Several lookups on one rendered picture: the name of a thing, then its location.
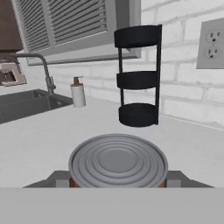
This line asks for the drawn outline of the white soap dispenser bottle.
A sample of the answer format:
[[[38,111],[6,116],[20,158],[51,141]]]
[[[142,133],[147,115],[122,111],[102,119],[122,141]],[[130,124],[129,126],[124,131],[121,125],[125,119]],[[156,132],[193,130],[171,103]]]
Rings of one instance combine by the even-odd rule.
[[[73,105],[76,108],[82,108],[86,106],[84,85],[79,81],[79,78],[80,76],[75,76],[73,78],[73,84],[70,85],[73,97]]]

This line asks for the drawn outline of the grey wall power socket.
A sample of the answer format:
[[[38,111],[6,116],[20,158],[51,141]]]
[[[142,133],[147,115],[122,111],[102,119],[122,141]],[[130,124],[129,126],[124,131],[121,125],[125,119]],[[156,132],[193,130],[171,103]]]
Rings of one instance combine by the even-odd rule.
[[[224,17],[201,24],[197,69],[224,69]]]

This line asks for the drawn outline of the grey-lidded red food can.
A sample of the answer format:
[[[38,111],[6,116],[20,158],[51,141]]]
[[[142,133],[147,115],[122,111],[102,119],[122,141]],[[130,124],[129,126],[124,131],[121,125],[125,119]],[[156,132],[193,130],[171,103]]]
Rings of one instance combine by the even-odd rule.
[[[139,136],[106,134],[78,145],[68,169],[79,187],[159,187],[168,161],[155,144]]]

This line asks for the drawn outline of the dark brown wall cupboard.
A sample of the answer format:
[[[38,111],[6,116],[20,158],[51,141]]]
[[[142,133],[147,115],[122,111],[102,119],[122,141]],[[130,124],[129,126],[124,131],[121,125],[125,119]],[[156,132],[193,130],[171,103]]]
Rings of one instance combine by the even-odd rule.
[[[0,0],[0,53],[23,49],[11,0]]]

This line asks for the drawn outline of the grey louvred window shutter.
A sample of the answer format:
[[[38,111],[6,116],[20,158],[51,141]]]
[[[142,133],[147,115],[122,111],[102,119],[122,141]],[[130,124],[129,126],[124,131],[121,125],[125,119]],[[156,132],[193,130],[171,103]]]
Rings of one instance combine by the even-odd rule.
[[[11,0],[28,54],[49,65],[116,60],[114,32],[141,24],[141,0]]]

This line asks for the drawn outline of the beige and brown small appliance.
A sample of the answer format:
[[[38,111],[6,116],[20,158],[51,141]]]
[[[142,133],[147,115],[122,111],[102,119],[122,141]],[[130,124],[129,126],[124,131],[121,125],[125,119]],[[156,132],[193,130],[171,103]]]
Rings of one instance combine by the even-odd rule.
[[[0,86],[10,87],[26,84],[26,78],[17,63],[0,64]]]

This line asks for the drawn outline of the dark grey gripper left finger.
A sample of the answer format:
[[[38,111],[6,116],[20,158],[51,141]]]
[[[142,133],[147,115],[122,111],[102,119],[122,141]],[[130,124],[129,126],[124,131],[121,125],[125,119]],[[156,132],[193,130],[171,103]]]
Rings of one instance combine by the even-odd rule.
[[[50,188],[69,188],[70,187],[70,173],[69,171],[54,171],[47,179],[28,185],[29,187],[50,187]]]

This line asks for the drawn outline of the dark grey sink basin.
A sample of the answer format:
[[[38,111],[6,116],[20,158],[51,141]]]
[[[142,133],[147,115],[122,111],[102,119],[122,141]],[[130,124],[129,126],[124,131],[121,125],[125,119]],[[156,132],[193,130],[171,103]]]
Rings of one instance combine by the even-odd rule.
[[[70,97],[49,94],[41,89],[0,95],[0,124],[35,116],[72,104],[73,100]]]

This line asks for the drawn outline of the grey sink tap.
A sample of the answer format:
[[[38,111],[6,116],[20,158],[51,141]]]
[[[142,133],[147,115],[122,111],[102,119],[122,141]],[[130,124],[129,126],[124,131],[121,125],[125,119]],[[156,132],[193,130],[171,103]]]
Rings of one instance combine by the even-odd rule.
[[[46,59],[39,53],[1,53],[0,52],[0,59],[8,59],[8,58],[38,58],[42,61],[44,71],[45,71],[45,82],[47,86],[47,91],[49,95],[54,94],[54,90],[56,86],[53,83],[53,77],[50,76],[49,70],[47,67]]]

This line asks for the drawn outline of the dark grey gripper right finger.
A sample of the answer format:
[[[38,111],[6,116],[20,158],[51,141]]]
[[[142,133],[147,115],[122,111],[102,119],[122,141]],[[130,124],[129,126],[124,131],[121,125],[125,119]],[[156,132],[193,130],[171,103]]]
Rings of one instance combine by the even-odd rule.
[[[182,171],[168,171],[165,186],[168,188],[212,188],[211,185],[189,179]]]

